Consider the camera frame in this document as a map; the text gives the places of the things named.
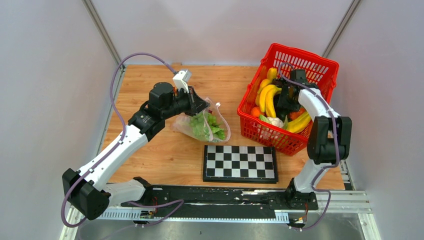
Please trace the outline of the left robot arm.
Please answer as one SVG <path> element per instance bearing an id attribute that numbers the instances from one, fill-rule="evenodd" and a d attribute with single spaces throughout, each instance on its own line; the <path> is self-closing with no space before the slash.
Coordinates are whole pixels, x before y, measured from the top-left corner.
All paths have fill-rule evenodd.
<path id="1" fill-rule="evenodd" d="M 95 220 L 110 206 L 135 201 L 149 206 L 153 193 L 141 177 L 110 184 L 111 176 L 138 149 L 150 142 L 165 127 L 166 120 L 184 113 L 195 116 L 210 107 L 192 86 L 175 89 L 159 82 L 150 90 L 148 100 L 128 120 L 122 132 L 98 156 L 78 170 L 62 174 L 64 202 L 70 203 L 86 220 Z"/>

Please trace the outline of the green napa cabbage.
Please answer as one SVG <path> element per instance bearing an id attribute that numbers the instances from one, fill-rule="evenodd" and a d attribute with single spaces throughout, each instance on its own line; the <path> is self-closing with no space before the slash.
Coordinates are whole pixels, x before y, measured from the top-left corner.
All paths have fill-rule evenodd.
<path id="1" fill-rule="evenodd" d="M 194 138 L 203 142 L 217 142 L 226 139 L 225 129 L 218 122 L 219 126 L 214 127 L 208 124 L 207 116 L 209 112 L 202 112 L 189 118 L 189 125 Z"/>

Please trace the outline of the red plastic basket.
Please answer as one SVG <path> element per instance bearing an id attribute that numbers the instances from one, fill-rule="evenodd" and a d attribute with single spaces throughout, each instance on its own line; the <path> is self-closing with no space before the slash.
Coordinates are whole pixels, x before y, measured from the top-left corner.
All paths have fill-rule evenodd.
<path id="1" fill-rule="evenodd" d="M 251 115 L 251 110 L 256 106 L 260 84 L 269 76 L 268 71 L 271 68 L 277 69 L 278 76 L 283 75 L 291 81 L 319 89 L 322 98 L 330 102 L 336 87 L 339 64 L 302 49 L 273 43 L 260 61 L 254 77 L 248 83 L 237 108 L 241 135 L 265 146 L 275 147 L 277 151 L 288 156 L 293 156 L 307 146 L 313 126 L 312 121 L 299 133 L 292 133 Z"/>

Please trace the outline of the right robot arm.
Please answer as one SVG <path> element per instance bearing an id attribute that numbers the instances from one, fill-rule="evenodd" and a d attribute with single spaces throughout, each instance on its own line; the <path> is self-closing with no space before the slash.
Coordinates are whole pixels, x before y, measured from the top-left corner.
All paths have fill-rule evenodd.
<path id="1" fill-rule="evenodd" d="M 352 120 L 331 108 L 318 86 L 307 81 L 304 69 L 292 69 L 289 77 L 281 70 L 278 73 L 283 86 L 283 106 L 290 110 L 304 107 L 312 120 L 306 147 L 309 159 L 292 178 L 282 199 L 289 209 L 300 209 L 312 205 L 318 182 L 329 169 L 348 157 Z"/>

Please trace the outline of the clear zip top bag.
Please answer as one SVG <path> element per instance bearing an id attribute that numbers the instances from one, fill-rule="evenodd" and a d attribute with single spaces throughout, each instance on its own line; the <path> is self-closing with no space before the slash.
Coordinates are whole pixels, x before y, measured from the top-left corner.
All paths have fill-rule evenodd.
<path id="1" fill-rule="evenodd" d="M 221 143 L 231 138 L 228 122 L 220 112 L 220 102 L 205 99 L 209 107 L 195 116 L 179 115 L 171 128 L 200 142 Z"/>

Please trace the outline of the green grapes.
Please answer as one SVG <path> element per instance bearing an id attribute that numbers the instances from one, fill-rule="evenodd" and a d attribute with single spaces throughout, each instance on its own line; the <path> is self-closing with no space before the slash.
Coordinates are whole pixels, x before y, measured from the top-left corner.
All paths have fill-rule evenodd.
<path id="1" fill-rule="evenodd" d="M 216 116 L 212 115 L 211 113 L 208 113 L 207 114 L 207 123 L 210 126 L 213 126 L 213 127 L 218 127 L 219 126 L 219 124 L 217 123 Z"/>

